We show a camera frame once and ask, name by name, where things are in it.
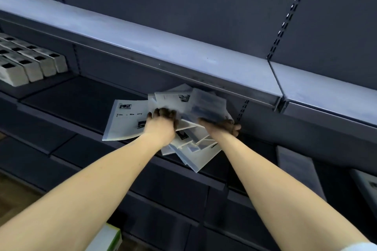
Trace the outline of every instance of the white sleeve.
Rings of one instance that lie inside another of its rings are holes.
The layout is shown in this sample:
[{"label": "white sleeve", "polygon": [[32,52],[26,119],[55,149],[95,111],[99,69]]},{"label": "white sleeve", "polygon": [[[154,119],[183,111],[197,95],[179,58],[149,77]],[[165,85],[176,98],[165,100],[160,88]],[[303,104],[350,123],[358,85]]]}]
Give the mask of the white sleeve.
[{"label": "white sleeve", "polygon": [[353,244],[342,251],[377,251],[377,245],[373,243]]}]

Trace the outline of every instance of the person's right arm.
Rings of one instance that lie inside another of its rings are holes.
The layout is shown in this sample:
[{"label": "person's right arm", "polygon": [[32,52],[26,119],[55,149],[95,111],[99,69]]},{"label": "person's right arm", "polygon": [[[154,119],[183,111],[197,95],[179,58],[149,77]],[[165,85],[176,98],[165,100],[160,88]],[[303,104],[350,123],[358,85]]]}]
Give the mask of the person's right arm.
[{"label": "person's right arm", "polygon": [[352,244],[369,242],[322,198],[234,137],[238,132],[233,125],[228,124],[230,134],[203,120],[200,124],[227,155],[281,250],[340,251]]}]

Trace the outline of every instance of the wooden floor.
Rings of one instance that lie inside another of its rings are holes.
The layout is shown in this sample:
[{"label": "wooden floor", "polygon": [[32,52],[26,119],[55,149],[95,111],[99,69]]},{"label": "wooden floor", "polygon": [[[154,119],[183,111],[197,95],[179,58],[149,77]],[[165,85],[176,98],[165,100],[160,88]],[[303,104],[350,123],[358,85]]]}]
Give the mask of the wooden floor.
[{"label": "wooden floor", "polygon": [[[6,135],[0,132],[0,141]],[[42,195],[30,187],[0,173],[0,226],[37,201]],[[124,238],[118,251],[149,251],[135,241]]]}]

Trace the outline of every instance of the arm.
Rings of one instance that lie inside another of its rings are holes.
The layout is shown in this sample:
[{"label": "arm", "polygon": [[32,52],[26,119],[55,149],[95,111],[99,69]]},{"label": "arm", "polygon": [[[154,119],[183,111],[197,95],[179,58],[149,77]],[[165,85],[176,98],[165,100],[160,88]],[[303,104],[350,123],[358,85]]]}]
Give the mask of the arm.
[{"label": "arm", "polygon": [[369,242],[322,198],[236,139],[240,126],[201,125],[224,150],[281,250],[340,251]]},{"label": "arm", "polygon": [[144,134],[55,187],[0,228],[0,250],[85,250],[153,155],[175,135],[175,113],[148,114]]}]

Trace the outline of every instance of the person's left hand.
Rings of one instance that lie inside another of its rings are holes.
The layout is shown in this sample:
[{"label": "person's left hand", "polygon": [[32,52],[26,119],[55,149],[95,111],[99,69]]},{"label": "person's left hand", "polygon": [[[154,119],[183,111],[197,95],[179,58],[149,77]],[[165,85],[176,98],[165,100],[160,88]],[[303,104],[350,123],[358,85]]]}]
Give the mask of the person's left hand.
[{"label": "person's left hand", "polygon": [[175,128],[178,120],[175,119],[176,111],[166,108],[156,108],[153,117],[149,112],[145,123],[144,134],[149,135],[153,140],[158,141],[161,146],[168,145],[175,137]]}]

